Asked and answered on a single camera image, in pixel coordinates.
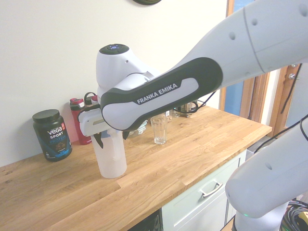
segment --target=kitchen counter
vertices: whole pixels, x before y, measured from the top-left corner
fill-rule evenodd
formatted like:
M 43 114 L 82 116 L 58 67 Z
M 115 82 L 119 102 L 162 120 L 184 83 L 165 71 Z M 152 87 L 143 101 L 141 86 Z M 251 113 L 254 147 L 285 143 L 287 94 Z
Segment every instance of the kitchen counter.
M 125 141 L 128 168 L 100 175 L 92 145 L 56 163 L 43 154 L 0 168 L 1 231 L 126 231 L 202 180 L 271 128 L 203 107 L 168 123 L 167 143 Z

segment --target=white wall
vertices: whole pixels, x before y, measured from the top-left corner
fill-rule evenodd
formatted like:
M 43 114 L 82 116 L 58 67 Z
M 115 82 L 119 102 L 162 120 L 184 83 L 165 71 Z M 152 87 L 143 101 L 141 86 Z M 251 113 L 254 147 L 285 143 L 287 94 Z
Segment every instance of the white wall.
M 68 101 L 96 91 L 98 50 L 128 45 L 161 72 L 225 18 L 227 0 L 0 1 L 0 166 L 41 153 L 32 115 L 56 108 L 77 140 Z M 218 107 L 219 94 L 213 105 Z
M 302 64 L 298 73 L 297 81 L 293 89 L 293 96 L 290 105 L 286 126 L 290 127 L 308 113 L 308 64 Z
M 261 124 L 265 124 L 265 125 L 270 124 L 270 117 L 273 111 L 273 105 L 274 105 L 274 100 L 275 100 L 275 95 L 276 95 L 279 74 L 280 74 L 280 69 L 272 71 L 269 74 L 269 84 L 268 84 L 268 89 L 266 91 Z

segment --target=label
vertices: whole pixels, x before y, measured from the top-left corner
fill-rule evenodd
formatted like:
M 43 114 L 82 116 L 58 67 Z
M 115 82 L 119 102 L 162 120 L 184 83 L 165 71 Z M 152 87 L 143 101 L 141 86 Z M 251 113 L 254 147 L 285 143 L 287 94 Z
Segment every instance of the label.
M 134 102 L 138 105 L 144 104 L 146 102 L 149 102 L 153 99 L 156 99 L 162 95 L 165 95 L 171 91 L 174 91 L 176 89 L 178 89 L 180 87 L 180 82 L 175 82 L 172 84 L 168 84 L 158 90 L 155 90 L 153 92 L 151 92 L 150 94 L 144 95 L 142 97 L 140 97 L 139 99 L 135 100 Z
M 49 129 L 36 131 L 41 148 L 48 159 L 68 154 L 72 147 L 64 123 Z

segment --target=protein powder container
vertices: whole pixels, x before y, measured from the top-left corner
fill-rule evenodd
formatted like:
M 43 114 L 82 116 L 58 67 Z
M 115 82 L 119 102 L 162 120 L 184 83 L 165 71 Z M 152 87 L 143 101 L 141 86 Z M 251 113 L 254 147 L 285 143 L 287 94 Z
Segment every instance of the protein powder container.
M 33 128 L 44 156 L 50 161 L 59 161 L 72 152 L 63 117 L 56 109 L 38 112 L 32 116 Z

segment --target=cable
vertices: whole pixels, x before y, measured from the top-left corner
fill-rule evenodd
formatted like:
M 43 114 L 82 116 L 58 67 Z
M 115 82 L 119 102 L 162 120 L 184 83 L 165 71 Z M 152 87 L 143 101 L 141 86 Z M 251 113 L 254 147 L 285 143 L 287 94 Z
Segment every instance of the cable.
M 257 149 L 254 153 L 258 152 L 260 150 L 260 148 L 262 148 L 266 143 L 270 142 L 271 140 L 275 139 L 276 137 L 278 137 L 279 135 L 285 133 L 286 131 L 290 130 L 291 128 L 294 128 L 296 125 L 298 125 L 299 123 L 302 124 L 302 122 L 308 118 L 308 114 L 303 117 L 301 120 L 297 121 L 295 124 L 291 125 L 290 127 L 286 128 L 285 130 L 282 130 L 281 132 L 279 132 L 278 134 L 276 134 L 275 136 L 273 136 L 272 138 L 270 138 L 269 140 L 263 142 Z M 301 131 L 304 135 L 304 137 L 306 138 L 306 140 L 308 141 L 308 137 L 307 135 L 305 134 L 304 130 L 303 130 L 303 127 L 302 125 L 300 125 L 300 128 L 301 128 Z
M 285 231 L 306 231 L 307 224 L 298 217 L 302 212 L 308 212 L 307 203 L 298 200 L 289 201 L 280 229 Z
M 196 102 L 194 102 L 194 101 L 192 101 L 192 103 L 194 103 L 195 105 L 196 105 L 196 109 L 194 109 L 193 111 L 188 111 L 188 112 L 182 112 L 182 111 L 178 111 L 178 110 L 176 110 L 176 109 L 173 109 L 174 111 L 176 111 L 176 112 L 180 112 L 180 113 L 185 113 L 185 114 L 190 114 L 190 113 L 196 113 L 201 107 L 203 107 L 203 106 L 205 106 L 206 105 L 206 103 L 207 103 L 207 101 L 209 101 L 209 99 L 214 95 L 216 93 L 216 91 L 215 92 L 213 92 L 204 102 L 202 102 L 202 104 L 199 106 Z
M 288 101 L 289 101 L 289 99 L 290 99 L 290 97 L 291 97 L 293 88 L 294 88 L 294 86 L 295 86 L 295 83 L 296 83 L 296 80 L 297 80 L 297 77 L 298 77 L 298 75 L 299 75 L 299 71 L 300 71 L 301 68 L 302 68 L 302 64 L 299 65 L 299 68 L 298 68 L 297 74 L 295 75 L 294 81 L 293 81 L 293 83 L 292 83 L 292 86 L 291 86 L 289 95 L 288 95 L 287 99 L 286 99 L 285 102 L 284 102 L 284 105 L 283 105 L 283 108 L 282 108 L 280 114 L 282 114 L 282 113 L 284 112 L 285 107 L 287 106 L 287 103 L 288 103 Z

